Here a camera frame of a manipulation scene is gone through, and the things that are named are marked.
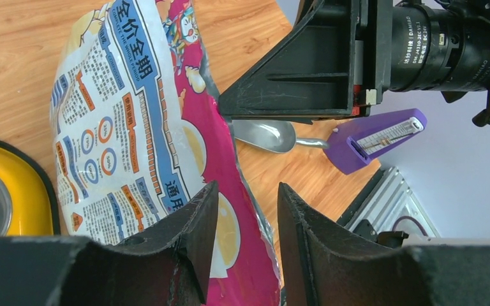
snack bag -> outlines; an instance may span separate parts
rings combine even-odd
[[[189,0],[118,0],[84,15],[50,114],[66,229],[115,245],[217,180],[208,305],[278,305],[273,246],[217,96]]]

purple metronome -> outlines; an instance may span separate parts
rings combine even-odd
[[[324,152],[344,174],[351,174],[426,128],[426,116],[416,108],[358,118],[337,126]]]

metal spoon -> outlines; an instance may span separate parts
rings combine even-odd
[[[298,138],[294,126],[278,120],[233,120],[234,137],[242,142],[274,153],[290,152],[296,144],[328,149],[329,144],[317,138]]]

black bracket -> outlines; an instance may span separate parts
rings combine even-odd
[[[185,207],[104,246],[86,237],[0,238],[0,305],[206,303],[218,185]]]
[[[278,218],[288,306],[490,305],[490,246],[384,247],[283,183]]]
[[[353,233],[372,242],[376,242],[376,238],[378,237],[378,233],[376,232],[375,228],[367,219],[361,220],[354,229]]]
[[[391,6],[302,0],[292,32],[219,97],[221,114],[297,122],[367,116],[389,85]]]

wood grain surface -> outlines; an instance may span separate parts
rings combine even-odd
[[[0,0],[0,140],[33,157],[55,181],[49,106],[59,54],[74,21],[105,0]],[[213,77],[224,91],[291,30],[275,0],[196,0]],[[296,125],[299,136],[329,136],[337,122]],[[378,169],[349,176],[319,149],[274,155],[238,143],[239,161],[272,227],[279,182],[337,219]]]

